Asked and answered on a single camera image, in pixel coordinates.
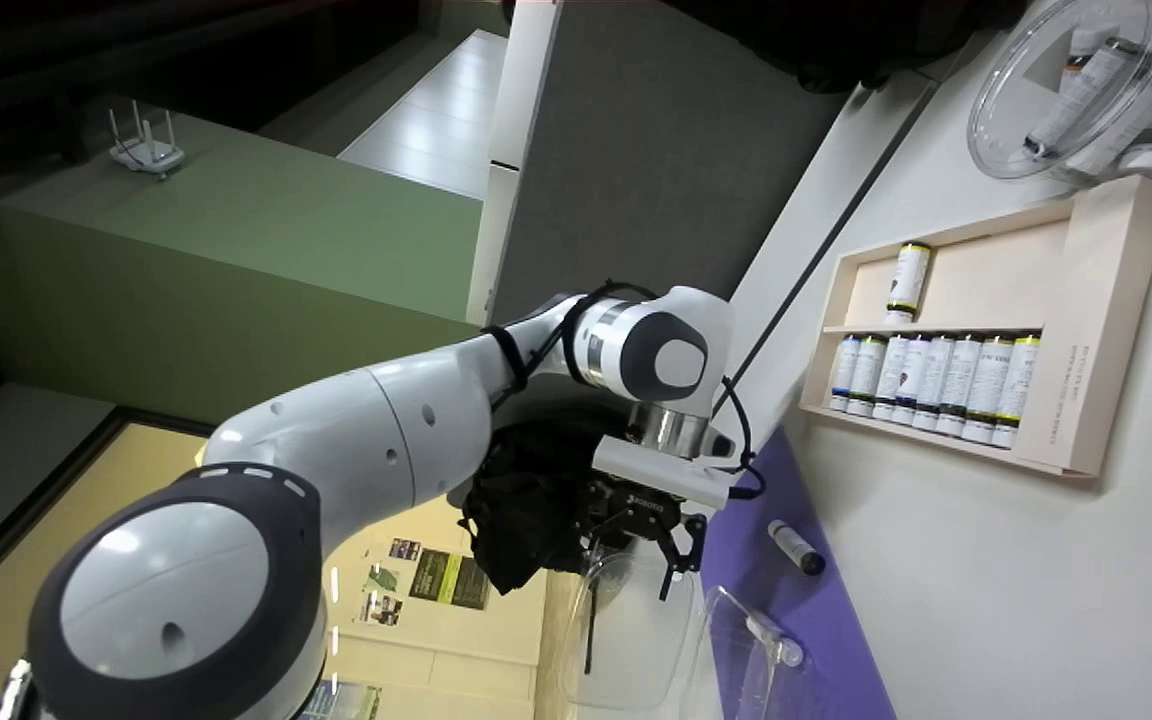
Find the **wooden shelf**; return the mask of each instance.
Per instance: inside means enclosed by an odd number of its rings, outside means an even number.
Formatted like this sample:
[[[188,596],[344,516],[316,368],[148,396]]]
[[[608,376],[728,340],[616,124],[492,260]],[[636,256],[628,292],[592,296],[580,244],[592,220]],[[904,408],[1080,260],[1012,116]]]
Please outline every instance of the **wooden shelf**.
[[[916,324],[884,324],[904,240],[936,248]],[[852,252],[836,264],[804,412],[1044,476],[1096,480],[1140,308],[1152,284],[1152,180]],[[1044,332],[1012,448],[964,444],[828,408],[832,352],[848,332]]]

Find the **white robotic arm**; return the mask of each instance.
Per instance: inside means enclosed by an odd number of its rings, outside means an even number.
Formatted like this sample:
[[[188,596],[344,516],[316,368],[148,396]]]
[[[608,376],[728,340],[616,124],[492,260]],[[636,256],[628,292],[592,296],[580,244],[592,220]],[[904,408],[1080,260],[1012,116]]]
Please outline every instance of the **white robotic arm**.
[[[532,372],[652,408],[644,444],[604,436],[596,468],[720,504],[736,480],[708,456],[724,360],[724,300],[592,292],[256,404],[216,428],[196,472],[56,564],[28,628],[36,700],[60,720],[284,720],[324,664],[320,560],[356,528],[472,480],[492,408]]]

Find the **white wall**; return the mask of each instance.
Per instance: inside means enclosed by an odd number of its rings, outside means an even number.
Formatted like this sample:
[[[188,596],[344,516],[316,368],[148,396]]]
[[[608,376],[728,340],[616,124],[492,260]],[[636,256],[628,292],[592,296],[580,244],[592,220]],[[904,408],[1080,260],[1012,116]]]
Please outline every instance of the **white wall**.
[[[836,252],[1068,188],[1060,176],[996,184],[972,168],[964,124],[984,60],[940,88]],[[856,172],[840,156],[868,144],[828,136],[816,184]],[[756,304],[776,272],[788,284],[820,232],[824,216],[792,204],[736,304]],[[828,268],[784,316],[752,372],[760,384],[804,372]],[[780,416],[776,400],[756,404],[756,416]],[[1100,488],[1060,488],[796,412],[788,432],[900,716],[1152,716],[1152,300]]]

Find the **small bottle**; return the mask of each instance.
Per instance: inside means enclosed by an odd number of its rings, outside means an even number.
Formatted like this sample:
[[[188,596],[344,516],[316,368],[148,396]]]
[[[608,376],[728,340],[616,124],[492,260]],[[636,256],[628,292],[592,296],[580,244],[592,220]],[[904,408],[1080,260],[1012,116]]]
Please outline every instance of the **small bottle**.
[[[856,348],[856,368],[848,380],[848,416],[868,416],[872,412],[872,392],[880,388],[880,368],[888,356],[888,336],[864,336]]]
[[[788,564],[804,576],[820,576],[824,572],[824,556],[784,520],[768,524],[772,544],[788,556]]]
[[[896,272],[888,288],[888,324],[912,324],[924,308],[924,288],[932,272],[932,244],[900,244]]]
[[[928,376],[928,360],[932,360],[932,340],[916,336],[908,344],[908,356],[904,356],[892,424],[912,424],[912,408],[920,400],[920,388],[924,388],[924,376]]]
[[[940,392],[940,412],[936,412],[936,432],[940,436],[960,436],[964,432],[980,348],[984,344],[976,336],[960,336],[952,344],[952,360],[948,360],[948,376],[944,376],[944,392]]]
[[[920,428],[920,432],[936,428],[948,364],[952,364],[952,340],[936,336],[932,348],[928,348],[928,372],[924,372],[924,384],[920,384],[920,396],[916,396],[916,408],[912,408],[912,428]]]
[[[884,356],[884,368],[880,368],[880,388],[872,392],[876,396],[872,420],[892,420],[900,372],[904,372],[904,360],[908,360],[908,344],[912,344],[908,336],[892,336],[888,340],[888,356]]]
[[[1004,396],[1000,396],[1000,408],[996,408],[992,432],[988,432],[988,444],[996,444],[996,448],[1016,444],[1016,428],[1020,428],[1020,412],[1024,412],[1036,356],[1040,356],[1040,336],[1036,332],[1020,336],[1012,348],[1012,360],[1004,372]]]
[[[968,396],[968,424],[964,424],[960,440],[988,444],[992,416],[996,416],[1000,396],[1004,396],[1008,360],[1012,360],[1012,340],[1008,336],[984,340],[980,364],[976,364],[976,376],[972,376],[972,396]]]
[[[852,388],[852,372],[856,372],[856,348],[860,348],[860,336],[844,336],[840,348],[832,352],[828,408],[836,408],[836,412],[848,408],[848,388]]]

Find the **purple surface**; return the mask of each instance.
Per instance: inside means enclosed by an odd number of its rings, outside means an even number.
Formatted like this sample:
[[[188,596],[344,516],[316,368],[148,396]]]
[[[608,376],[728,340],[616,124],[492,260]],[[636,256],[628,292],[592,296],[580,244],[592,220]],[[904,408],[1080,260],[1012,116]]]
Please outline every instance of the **purple surface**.
[[[772,616],[788,636],[796,636],[808,660],[784,672],[772,688],[768,712],[740,712],[744,688],[756,684],[756,644],[740,628],[736,612],[716,612],[712,648],[724,688],[724,716],[772,716],[772,720],[888,720],[892,700],[864,644],[860,620],[852,612],[848,588],[836,572],[828,540],[816,524],[812,500],[804,492],[792,448],[776,432],[760,452],[756,468],[768,476],[760,500],[736,500],[716,512],[704,540],[704,588],[724,584],[752,612]],[[828,568],[808,580],[800,576],[768,540],[768,524],[788,520],[808,544],[816,544]]]

